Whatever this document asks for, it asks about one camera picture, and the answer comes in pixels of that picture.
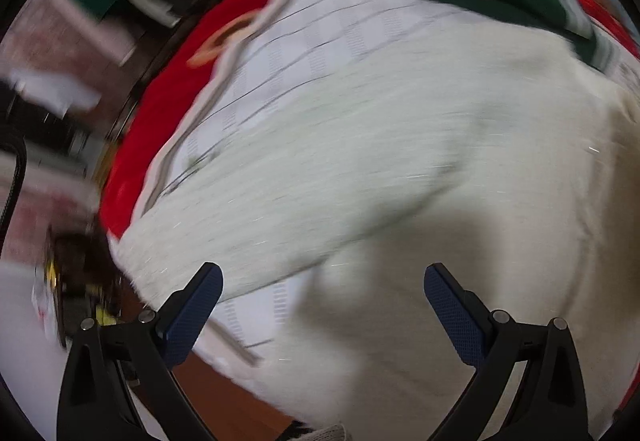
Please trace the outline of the white fluffy sweater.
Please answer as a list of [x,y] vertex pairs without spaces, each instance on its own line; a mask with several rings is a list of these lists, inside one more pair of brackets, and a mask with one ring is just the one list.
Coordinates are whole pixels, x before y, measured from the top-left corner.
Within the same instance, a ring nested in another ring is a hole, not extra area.
[[358,440],[423,440],[471,377],[422,289],[567,320],[599,433],[639,357],[639,101],[563,39],[483,22],[395,42],[228,139],[122,235],[161,305],[206,261],[235,298],[303,273],[259,398]]

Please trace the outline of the dark basket on floor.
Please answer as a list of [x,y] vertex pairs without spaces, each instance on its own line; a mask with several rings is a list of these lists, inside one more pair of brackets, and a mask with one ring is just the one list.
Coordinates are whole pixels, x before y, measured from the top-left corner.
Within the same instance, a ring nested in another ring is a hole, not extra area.
[[85,232],[50,227],[43,279],[52,294],[55,338],[62,347],[70,346],[83,320],[100,325],[122,320],[124,276],[98,227]]

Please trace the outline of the white diamond floral cloth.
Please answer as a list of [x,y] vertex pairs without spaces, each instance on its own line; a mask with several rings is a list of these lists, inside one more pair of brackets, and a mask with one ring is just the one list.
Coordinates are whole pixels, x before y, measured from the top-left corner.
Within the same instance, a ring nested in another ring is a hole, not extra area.
[[[222,50],[212,79],[153,163],[131,224],[213,161],[233,135],[259,125],[312,84],[395,42],[483,22],[497,21],[432,0],[270,0],[247,33]],[[529,29],[563,39],[582,62],[566,38]],[[626,88],[624,75],[638,62],[600,32],[616,50],[612,65],[601,73],[582,64]],[[309,281],[298,273],[247,295],[222,293],[196,353],[235,377],[254,372],[262,345],[283,326]]]

